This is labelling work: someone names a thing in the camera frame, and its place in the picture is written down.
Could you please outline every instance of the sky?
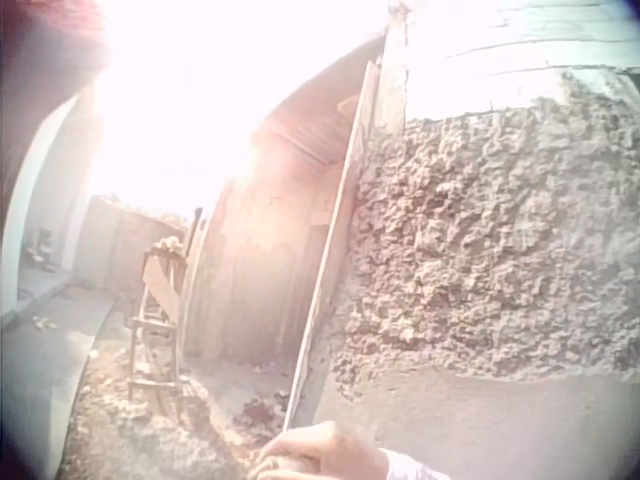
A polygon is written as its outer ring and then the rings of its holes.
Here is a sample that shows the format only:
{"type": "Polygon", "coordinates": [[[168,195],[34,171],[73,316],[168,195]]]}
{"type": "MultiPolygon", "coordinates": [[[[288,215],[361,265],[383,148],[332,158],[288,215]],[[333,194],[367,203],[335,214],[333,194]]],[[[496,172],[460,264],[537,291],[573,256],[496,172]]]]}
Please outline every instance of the sky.
{"type": "Polygon", "coordinates": [[[163,4],[104,3],[92,193],[185,215],[247,173],[248,137],[269,111],[387,20],[387,0],[163,4]]]}

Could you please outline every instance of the wooden ladder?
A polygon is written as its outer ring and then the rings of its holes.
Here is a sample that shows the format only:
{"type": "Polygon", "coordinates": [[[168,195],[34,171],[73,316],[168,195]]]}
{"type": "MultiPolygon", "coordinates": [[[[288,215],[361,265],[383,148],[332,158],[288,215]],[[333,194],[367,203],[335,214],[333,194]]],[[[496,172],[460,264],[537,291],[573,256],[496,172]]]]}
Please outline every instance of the wooden ladder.
{"type": "Polygon", "coordinates": [[[138,315],[131,319],[131,345],[129,348],[129,378],[128,398],[133,400],[134,389],[166,391],[176,395],[176,414],[178,419],[182,415],[182,384],[180,382],[180,367],[178,365],[178,332],[180,310],[180,287],[176,282],[176,273],[180,270],[182,276],[186,271],[187,257],[193,240],[193,235],[202,215],[202,209],[197,209],[195,218],[185,236],[182,247],[172,249],[168,245],[158,242],[144,253],[142,279],[144,291],[140,300],[138,315]],[[169,372],[162,380],[151,380],[136,375],[136,353],[138,338],[143,340],[148,333],[160,333],[169,336],[171,359],[169,372]]]}

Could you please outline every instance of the white sleeve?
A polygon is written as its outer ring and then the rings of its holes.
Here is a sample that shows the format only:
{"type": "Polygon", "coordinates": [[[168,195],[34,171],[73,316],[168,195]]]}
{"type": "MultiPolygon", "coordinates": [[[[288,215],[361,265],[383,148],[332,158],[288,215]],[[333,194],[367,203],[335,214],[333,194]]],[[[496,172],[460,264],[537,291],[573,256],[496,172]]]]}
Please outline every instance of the white sleeve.
{"type": "Polygon", "coordinates": [[[408,455],[384,449],[382,451],[389,458],[387,480],[451,480],[448,475],[431,470],[408,455]]]}

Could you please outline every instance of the ladder rung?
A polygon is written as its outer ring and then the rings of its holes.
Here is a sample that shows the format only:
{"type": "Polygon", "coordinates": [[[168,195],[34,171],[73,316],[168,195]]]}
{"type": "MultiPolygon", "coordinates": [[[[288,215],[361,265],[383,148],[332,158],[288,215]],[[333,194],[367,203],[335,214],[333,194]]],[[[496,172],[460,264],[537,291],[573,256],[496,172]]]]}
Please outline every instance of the ladder rung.
{"type": "Polygon", "coordinates": [[[134,317],[131,319],[131,324],[134,327],[144,328],[146,330],[156,330],[160,332],[175,332],[175,325],[171,325],[170,323],[159,322],[157,320],[148,320],[146,318],[140,319],[138,317],[134,317]]]}
{"type": "Polygon", "coordinates": [[[176,390],[178,388],[178,384],[176,382],[157,382],[155,380],[147,380],[144,378],[129,378],[127,382],[132,387],[150,390],[176,390]]]}

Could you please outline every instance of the hand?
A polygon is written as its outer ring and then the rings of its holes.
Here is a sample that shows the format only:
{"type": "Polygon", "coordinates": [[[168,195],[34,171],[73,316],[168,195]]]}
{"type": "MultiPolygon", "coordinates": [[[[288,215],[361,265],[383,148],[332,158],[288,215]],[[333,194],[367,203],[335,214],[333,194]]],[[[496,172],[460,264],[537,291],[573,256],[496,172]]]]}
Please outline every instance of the hand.
{"type": "Polygon", "coordinates": [[[260,452],[253,475],[258,480],[386,480],[388,471],[384,452],[325,422],[278,435],[260,452]],[[278,455],[307,458],[320,473],[273,470],[269,457],[278,455]]]}

